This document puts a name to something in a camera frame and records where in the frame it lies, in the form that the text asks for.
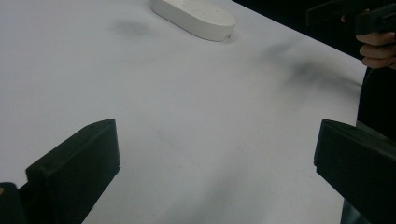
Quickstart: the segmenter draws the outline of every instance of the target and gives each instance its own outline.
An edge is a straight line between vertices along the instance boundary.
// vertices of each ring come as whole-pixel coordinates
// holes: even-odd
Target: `person's hand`
[[[396,70],[396,37],[395,33],[371,33],[357,35],[356,38],[364,45],[360,54],[362,63],[371,68],[390,67]]]

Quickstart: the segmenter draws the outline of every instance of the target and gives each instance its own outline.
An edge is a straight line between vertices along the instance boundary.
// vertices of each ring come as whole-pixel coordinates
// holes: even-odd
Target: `black object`
[[[29,166],[20,189],[0,184],[0,223],[80,224],[119,169],[115,120],[88,125]]]
[[[396,4],[383,0],[333,0],[306,11],[306,25],[346,16],[346,30],[355,35],[394,31]]]
[[[396,223],[396,143],[363,127],[323,120],[317,172],[371,223]]]
[[[234,1],[358,60],[362,59],[359,54],[362,43],[356,39],[353,32],[345,32],[345,24],[341,22],[341,16],[333,16],[319,24],[306,26],[306,11],[309,8],[325,4],[329,0]]]

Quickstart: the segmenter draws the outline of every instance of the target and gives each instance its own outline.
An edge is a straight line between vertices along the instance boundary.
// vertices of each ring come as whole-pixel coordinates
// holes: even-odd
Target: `white tabletop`
[[[85,224],[338,224],[313,164],[322,119],[354,124],[364,66],[231,0],[231,39],[149,0],[2,0],[0,181],[116,119],[121,170]]]

